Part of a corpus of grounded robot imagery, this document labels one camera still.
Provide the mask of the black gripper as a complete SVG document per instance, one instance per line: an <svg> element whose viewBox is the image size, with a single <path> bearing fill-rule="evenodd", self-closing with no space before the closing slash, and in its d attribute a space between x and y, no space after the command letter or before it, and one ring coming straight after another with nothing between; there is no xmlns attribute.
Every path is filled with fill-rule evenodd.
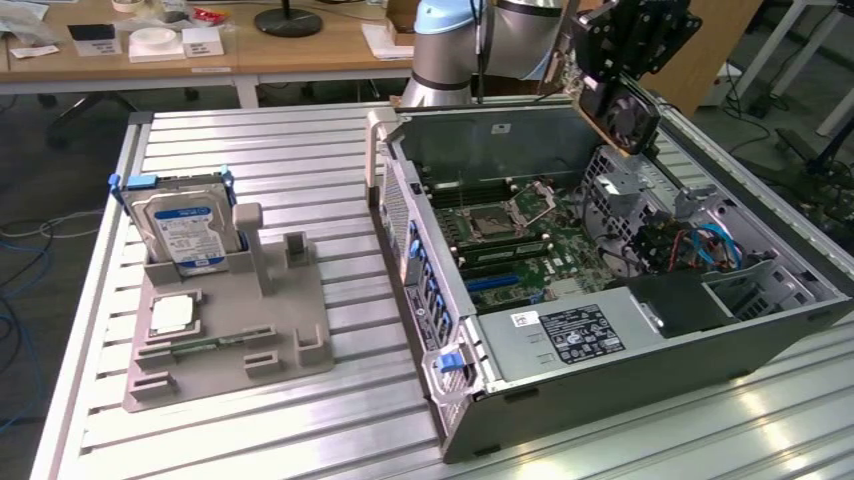
<svg viewBox="0 0 854 480"><path fill-rule="evenodd" d="M700 28L687 1L607 1L571 19L576 64L597 82L637 80L661 70Z"/></svg>

